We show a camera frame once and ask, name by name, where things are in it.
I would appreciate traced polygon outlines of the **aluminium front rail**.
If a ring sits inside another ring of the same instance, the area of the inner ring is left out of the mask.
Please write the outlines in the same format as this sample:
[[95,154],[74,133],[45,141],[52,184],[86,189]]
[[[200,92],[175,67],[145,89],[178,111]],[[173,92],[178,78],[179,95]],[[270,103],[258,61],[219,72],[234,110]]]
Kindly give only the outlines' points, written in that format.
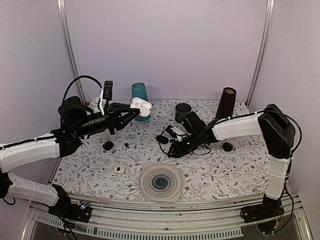
[[284,215],[276,232],[265,235],[272,219],[245,222],[243,207],[262,202],[262,195],[218,200],[151,203],[91,199],[88,223],[72,221],[73,230],[32,203],[22,230],[23,240],[314,240],[297,194],[284,195]]

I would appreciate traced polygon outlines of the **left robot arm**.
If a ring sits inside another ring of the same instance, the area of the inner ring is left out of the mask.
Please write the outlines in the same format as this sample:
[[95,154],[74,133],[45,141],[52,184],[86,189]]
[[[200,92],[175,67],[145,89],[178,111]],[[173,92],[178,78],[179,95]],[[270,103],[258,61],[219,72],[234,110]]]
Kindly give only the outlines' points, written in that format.
[[72,155],[82,145],[85,136],[109,130],[122,130],[141,111],[133,104],[105,104],[94,112],[77,96],[63,101],[58,108],[60,128],[42,136],[0,146],[0,196],[19,198],[44,204],[48,212],[62,219],[88,223],[92,208],[85,201],[72,203],[67,192],[57,184],[41,184],[17,176],[11,170],[45,159]]

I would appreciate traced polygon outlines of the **left aluminium frame post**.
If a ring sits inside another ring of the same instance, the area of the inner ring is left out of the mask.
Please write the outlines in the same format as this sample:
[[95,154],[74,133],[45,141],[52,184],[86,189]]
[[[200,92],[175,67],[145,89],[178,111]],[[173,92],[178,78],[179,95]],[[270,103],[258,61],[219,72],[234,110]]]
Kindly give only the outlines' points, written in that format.
[[56,0],[56,4],[57,4],[57,11],[58,11],[59,21],[61,25],[61,30],[62,30],[62,36],[64,39],[64,44],[65,44],[65,48],[68,56],[68,61],[70,64],[73,78],[75,79],[76,77],[79,76],[79,72],[78,72],[76,58],[73,51],[71,34],[69,30],[69,25],[68,25],[66,1]]

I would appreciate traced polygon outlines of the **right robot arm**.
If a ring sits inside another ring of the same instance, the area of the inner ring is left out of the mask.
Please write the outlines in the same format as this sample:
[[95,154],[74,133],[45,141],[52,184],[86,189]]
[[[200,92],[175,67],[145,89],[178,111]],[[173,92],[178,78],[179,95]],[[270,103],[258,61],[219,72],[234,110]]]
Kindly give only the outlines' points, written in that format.
[[268,185],[262,203],[243,207],[240,216],[245,223],[251,223],[284,213],[281,198],[290,175],[296,135],[289,116],[275,104],[269,104],[263,110],[214,119],[209,124],[192,111],[179,122],[189,135],[170,145],[167,153],[170,158],[183,157],[204,144],[244,136],[263,136],[270,156]]

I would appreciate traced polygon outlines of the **floral patterned table mat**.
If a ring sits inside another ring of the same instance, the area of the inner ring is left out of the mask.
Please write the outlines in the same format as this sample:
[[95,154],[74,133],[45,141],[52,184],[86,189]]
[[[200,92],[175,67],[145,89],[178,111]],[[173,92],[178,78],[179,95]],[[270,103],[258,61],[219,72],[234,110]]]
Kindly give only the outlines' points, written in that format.
[[152,100],[150,118],[131,121],[111,136],[113,147],[105,150],[106,137],[96,134],[64,157],[53,183],[75,195],[125,201],[160,201],[178,198],[208,201],[264,194],[270,173],[270,157],[260,135],[231,138],[232,150],[222,142],[200,146],[190,154],[167,156],[170,144],[166,128],[176,127],[177,100]]

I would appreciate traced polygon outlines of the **spiral patterned ceramic plate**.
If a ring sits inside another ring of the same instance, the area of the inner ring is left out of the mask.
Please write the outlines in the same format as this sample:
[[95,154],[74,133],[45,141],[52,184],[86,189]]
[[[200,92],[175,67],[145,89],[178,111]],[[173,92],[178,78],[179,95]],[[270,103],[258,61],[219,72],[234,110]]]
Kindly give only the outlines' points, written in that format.
[[148,200],[175,203],[179,200],[185,180],[182,172],[168,163],[146,163],[138,177],[138,188]]

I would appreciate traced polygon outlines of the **dark grey mug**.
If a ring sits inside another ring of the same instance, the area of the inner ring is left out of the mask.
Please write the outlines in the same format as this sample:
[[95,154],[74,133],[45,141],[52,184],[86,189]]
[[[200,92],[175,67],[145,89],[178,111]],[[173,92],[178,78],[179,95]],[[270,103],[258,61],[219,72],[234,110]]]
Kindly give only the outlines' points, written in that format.
[[175,122],[180,123],[181,120],[192,111],[192,107],[188,103],[178,103],[175,106]]

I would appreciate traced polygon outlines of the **black oval earbud case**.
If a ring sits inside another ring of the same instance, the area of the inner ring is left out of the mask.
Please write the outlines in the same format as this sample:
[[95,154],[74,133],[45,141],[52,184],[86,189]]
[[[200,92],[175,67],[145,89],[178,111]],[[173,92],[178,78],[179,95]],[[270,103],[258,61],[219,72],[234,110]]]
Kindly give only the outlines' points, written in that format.
[[169,142],[169,139],[163,135],[157,135],[156,141],[160,144],[167,144]]

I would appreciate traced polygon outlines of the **small black earbud case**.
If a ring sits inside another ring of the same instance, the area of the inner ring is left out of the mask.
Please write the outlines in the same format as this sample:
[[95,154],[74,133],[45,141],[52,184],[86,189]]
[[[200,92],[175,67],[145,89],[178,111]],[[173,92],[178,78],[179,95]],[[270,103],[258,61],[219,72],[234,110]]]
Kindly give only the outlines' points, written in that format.
[[109,150],[111,150],[113,147],[114,147],[114,144],[113,144],[112,141],[106,141],[106,142],[102,145],[102,148],[103,148],[105,151],[109,151]]

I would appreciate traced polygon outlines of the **right aluminium frame post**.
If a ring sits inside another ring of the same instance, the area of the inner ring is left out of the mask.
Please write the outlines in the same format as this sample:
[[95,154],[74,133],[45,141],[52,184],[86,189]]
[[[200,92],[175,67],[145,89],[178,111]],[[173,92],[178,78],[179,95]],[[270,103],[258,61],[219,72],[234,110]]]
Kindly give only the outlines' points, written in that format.
[[274,6],[275,1],[274,0],[267,0],[266,1],[266,10],[265,10],[265,17],[264,17],[264,23],[262,28],[262,35],[261,35],[261,41],[260,46],[258,50],[257,60],[253,71],[252,80],[250,83],[250,87],[248,90],[248,94],[245,100],[245,105],[250,108],[254,95],[258,86],[258,81],[260,77],[260,73],[263,66],[264,56],[267,49],[267,44],[270,36],[271,26],[272,26],[272,20],[273,20],[273,12],[274,12]]

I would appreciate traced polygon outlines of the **white oval earbud case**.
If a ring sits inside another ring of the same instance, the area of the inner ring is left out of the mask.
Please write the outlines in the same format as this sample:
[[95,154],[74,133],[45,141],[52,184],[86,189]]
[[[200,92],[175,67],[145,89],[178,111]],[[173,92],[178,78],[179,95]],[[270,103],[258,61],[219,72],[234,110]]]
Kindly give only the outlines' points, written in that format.
[[151,114],[152,104],[142,98],[134,97],[131,100],[130,104],[131,108],[139,108],[140,109],[140,117],[146,118]]

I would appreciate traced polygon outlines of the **white ribbed vase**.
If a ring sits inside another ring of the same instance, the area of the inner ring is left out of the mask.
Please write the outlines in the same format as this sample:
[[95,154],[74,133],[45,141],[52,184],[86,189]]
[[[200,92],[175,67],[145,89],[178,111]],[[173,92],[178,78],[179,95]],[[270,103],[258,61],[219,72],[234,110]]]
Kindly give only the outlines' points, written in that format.
[[[100,98],[96,97],[90,102],[90,107],[93,109],[94,113],[100,112],[100,110],[98,108],[99,100],[100,100]],[[101,137],[105,142],[107,142],[107,141],[112,142],[116,139],[116,135],[115,134],[111,135],[110,130],[108,128],[105,131],[101,132]]]

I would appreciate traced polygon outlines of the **aluminium frame post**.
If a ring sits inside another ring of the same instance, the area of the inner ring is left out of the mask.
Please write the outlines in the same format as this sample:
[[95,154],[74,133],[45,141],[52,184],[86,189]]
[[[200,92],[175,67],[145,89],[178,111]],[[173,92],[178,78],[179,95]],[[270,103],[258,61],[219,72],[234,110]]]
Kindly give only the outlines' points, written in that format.
[[270,36],[271,26],[272,26],[272,20],[273,20],[273,12],[274,12],[274,6],[275,1],[274,0],[267,0],[266,1],[266,10],[265,10],[265,17],[264,17],[264,23],[262,28],[262,35],[261,35],[261,41],[260,46],[258,50],[257,60],[253,71],[252,80],[250,83],[250,87],[248,90],[248,94],[245,100],[245,105],[250,108],[254,95],[258,86],[258,81],[260,77],[260,73],[263,66],[264,56],[267,49],[267,44]]
[[79,72],[78,72],[76,58],[73,51],[71,34],[69,30],[69,25],[68,25],[66,1],[56,0],[56,4],[57,4],[57,11],[58,11],[59,21],[61,25],[61,30],[62,30],[62,36],[64,39],[64,44],[65,44],[65,48],[68,56],[68,61],[70,64],[73,78],[75,79],[76,77],[79,76]]

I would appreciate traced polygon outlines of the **white case near plate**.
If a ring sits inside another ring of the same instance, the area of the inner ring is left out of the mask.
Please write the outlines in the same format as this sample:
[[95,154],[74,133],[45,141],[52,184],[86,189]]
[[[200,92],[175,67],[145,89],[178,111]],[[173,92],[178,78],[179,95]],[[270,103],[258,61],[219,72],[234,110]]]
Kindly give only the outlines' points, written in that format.
[[123,175],[123,174],[126,172],[126,167],[123,166],[123,165],[116,165],[116,166],[113,168],[113,172],[114,172],[115,174]]

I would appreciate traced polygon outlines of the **black gold-trimmed earbud case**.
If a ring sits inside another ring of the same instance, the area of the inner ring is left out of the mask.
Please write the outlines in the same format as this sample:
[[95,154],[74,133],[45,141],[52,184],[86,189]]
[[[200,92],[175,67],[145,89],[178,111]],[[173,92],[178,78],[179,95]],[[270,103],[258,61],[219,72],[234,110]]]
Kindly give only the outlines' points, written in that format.
[[234,146],[233,146],[231,143],[229,143],[229,142],[224,142],[224,143],[222,144],[222,148],[223,148],[223,150],[224,150],[225,152],[231,152],[231,151],[233,150]]

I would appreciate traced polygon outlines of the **teal tapered vase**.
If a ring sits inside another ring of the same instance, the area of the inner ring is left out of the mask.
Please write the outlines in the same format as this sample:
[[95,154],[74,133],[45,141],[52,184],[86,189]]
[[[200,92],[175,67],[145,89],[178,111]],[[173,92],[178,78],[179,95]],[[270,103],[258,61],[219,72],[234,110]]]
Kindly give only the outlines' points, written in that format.
[[136,82],[131,86],[131,107],[138,108],[141,113],[135,118],[138,122],[144,122],[151,115],[152,104],[148,100],[147,89],[144,83]]

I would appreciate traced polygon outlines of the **black tapered vase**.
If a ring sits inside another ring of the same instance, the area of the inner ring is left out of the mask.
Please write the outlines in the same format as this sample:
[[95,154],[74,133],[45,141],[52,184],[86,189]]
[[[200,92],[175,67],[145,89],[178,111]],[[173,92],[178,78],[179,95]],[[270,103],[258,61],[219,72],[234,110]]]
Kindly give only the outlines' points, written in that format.
[[231,87],[225,87],[222,91],[218,108],[215,114],[215,119],[227,119],[233,116],[233,111],[236,102],[237,92]]

